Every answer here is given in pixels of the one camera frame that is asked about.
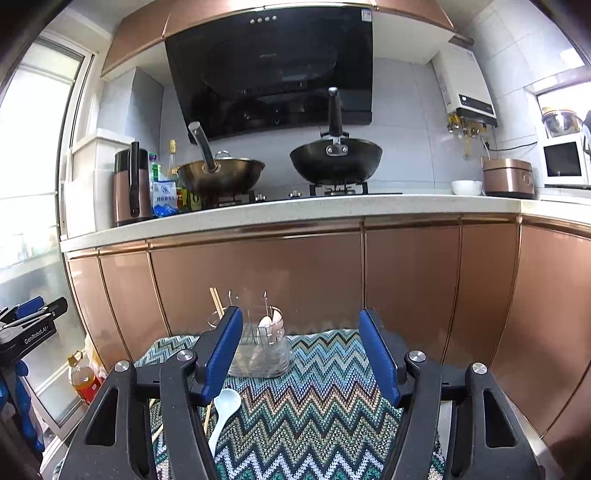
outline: metal bolt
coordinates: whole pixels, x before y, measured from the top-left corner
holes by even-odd
[[[484,375],[486,372],[488,372],[486,365],[481,364],[480,362],[472,364],[472,369],[474,370],[474,373],[477,373],[478,375]]]
[[[420,350],[413,350],[408,356],[413,362],[424,362],[427,359],[427,355]]]
[[[129,368],[129,362],[127,360],[119,360],[115,364],[116,372],[125,372]]]
[[[181,350],[179,353],[177,353],[177,360],[180,360],[181,362],[186,362],[187,360],[191,360],[193,358],[193,355],[195,354],[192,350]]]

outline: bottle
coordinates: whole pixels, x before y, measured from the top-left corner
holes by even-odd
[[[80,365],[83,357],[84,354],[79,350],[68,357],[68,380],[84,403],[90,405],[90,402],[99,391],[100,379],[89,366]]]

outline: water heater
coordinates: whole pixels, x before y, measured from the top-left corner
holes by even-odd
[[[447,43],[433,57],[432,62],[447,113],[498,126],[491,94],[476,57],[470,50]]]

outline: black range hood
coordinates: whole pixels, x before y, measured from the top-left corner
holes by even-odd
[[[332,86],[340,90],[344,123],[371,122],[368,9],[248,12],[182,31],[165,45],[185,124],[199,121],[208,138],[326,125]]]

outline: electric kettle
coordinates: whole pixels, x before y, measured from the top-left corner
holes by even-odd
[[[113,207],[116,226],[152,218],[148,152],[139,142],[115,154]]]

